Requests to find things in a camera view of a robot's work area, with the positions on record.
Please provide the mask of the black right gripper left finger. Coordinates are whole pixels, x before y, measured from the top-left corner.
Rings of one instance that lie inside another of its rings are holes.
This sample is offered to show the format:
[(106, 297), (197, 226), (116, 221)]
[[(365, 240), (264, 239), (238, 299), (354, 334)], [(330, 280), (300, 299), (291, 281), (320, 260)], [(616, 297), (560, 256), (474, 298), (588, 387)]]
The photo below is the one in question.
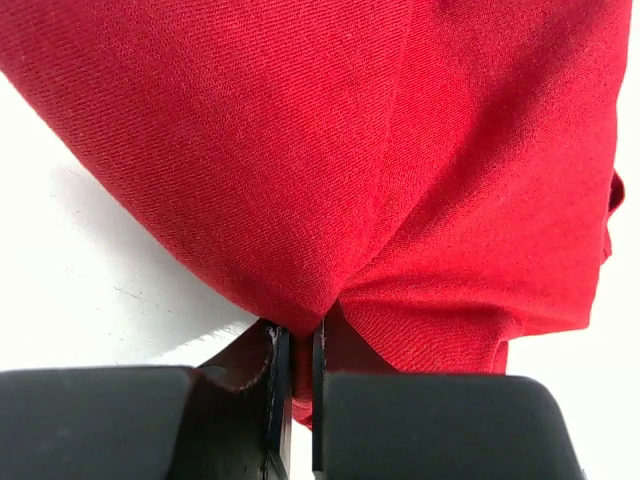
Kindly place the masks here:
[(198, 367), (1, 376), (5, 479), (285, 479), (289, 335), (254, 324)]

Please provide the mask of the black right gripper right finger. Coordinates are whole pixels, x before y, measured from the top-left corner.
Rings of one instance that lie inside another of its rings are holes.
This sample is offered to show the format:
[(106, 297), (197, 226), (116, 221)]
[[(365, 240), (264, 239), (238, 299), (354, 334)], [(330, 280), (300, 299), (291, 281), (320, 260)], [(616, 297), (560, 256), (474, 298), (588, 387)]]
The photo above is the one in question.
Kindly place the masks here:
[(318, 479), (581, 479), (555, 398), (503, 375), (403, 374), (340, 319), (314, 334)]

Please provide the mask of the dark red t-shirt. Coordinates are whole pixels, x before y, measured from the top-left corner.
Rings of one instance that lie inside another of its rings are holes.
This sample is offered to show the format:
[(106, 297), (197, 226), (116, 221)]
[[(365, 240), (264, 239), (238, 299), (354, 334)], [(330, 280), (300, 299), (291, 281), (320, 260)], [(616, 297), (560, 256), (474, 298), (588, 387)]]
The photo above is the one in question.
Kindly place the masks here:
[(587, 327), (627, 1), (5, 1), (1, 69), (175, 258), (298, 339), (334, 304), (405, 372)]

